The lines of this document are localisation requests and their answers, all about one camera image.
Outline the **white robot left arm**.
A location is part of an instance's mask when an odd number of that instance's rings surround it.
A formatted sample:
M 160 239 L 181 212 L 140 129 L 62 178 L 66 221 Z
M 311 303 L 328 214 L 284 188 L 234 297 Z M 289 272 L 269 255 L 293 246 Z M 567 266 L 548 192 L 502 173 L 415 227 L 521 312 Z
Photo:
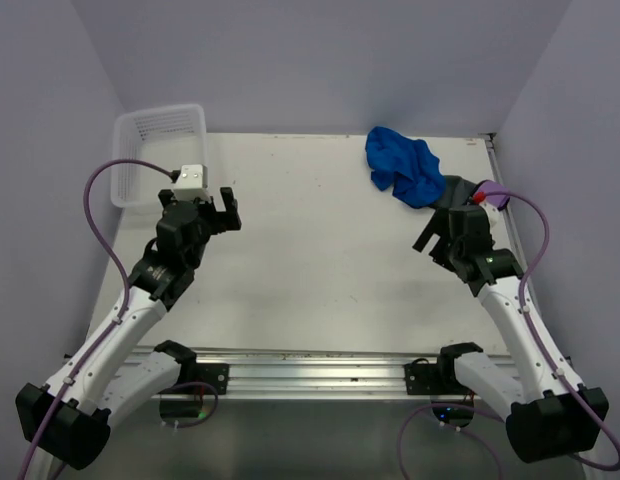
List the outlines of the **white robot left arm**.
M 139 404 L 163 390 L 183 393 L 200 386 L 194 353 L 172 341 L 161 343 L 136 376 L 118 371 L 193 283 L 210 238 L 240 230 L 233 190 L 223 187 L 220 193 L 223 210 L 212 200 L 180 200 L 162 190 L 155 236 L 103 322 L 43 385 L 27 383 L 17 393 L 22 432 L 31 444 L 20 478 L 51 477 L 54 460 L 86 468 L 101 454 L 114 426 Z

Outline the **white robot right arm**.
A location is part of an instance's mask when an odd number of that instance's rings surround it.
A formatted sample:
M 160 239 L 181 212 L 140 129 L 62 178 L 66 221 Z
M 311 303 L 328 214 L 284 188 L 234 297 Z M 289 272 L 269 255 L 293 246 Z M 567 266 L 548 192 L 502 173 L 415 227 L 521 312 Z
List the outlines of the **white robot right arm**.
M 438 208 L 416 240 L 423 251 L 466 284 L 496 325 L 518 375 L 497 367 L 473 342 L 446 346 L 437 357 L 441 389 L 478 394 L 504 422 L 508 440 L 526 463 L 576 455 L 595 446 L 609 402 L 588 388 L 561 354 L 522 284 L 523 270 L 508 249 L 497 249 L 487 212 L 478 205 Z

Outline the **blue towel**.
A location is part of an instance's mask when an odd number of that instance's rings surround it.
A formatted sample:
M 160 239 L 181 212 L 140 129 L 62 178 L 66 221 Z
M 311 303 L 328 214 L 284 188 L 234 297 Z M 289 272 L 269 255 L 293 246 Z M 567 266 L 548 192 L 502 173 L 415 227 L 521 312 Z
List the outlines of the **blue towel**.
M 392 188 L 392 195 L 411 208 L 430 206 L 445 192 L 440 160 L 422 139 L 376 126 L 367 135 L 365 154 L 375 187 Z

